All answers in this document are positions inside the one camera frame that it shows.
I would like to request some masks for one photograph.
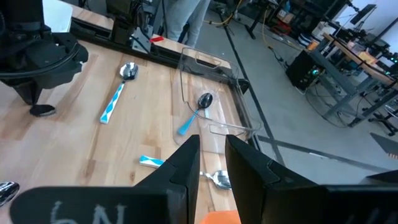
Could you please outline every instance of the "concrete floor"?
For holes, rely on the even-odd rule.
[[[89,0],[89,3],[93,11],[104,13],[104,0]],[[215,12],[208,11],[206,20],[216,22],[220,21],[220,18]],[[251,21],[243,18],[242,23],[250,25]],[[236,51],[271,129],[272,136],[269,136],[270,132],[267,134],[265,129],[258,133],[263,139],[268,139],[261,143],[264,154],[273,159],[277,159],[275,155],[279,154],[289,169],[319,184],[358,184],[367,175],[398,169],[398,160],[388,157],[369,134],[373,132],[387,137],[383,126],[367,121],[355,128],[343,129],[331,125],[320,117],[308,104],[305,96],[290,84],[274,54],[266,47],[260,24],[255,30],[256,40],[250,38],[240,23],[233,21],[230,28],[234,33],[232,40]],[[273,38],[266,37],[266,41],[288,62],[300,53]],[[203,24],[197,48],[238,65],[223,28]],[[250,92],[244,97],[252,118],[261,121]],[[309,96],[309,100],[318,111],[328,109],[317,97]],[[360,108],[365,106],[369,105],[363,100]],[[333,122],[342,125],[337,119]],[[270,139],[277,142],[269,144]],[[328,159],[314,153],[298,151],[297,148],[312,149],[320,154],[330,154],[357,163]]]

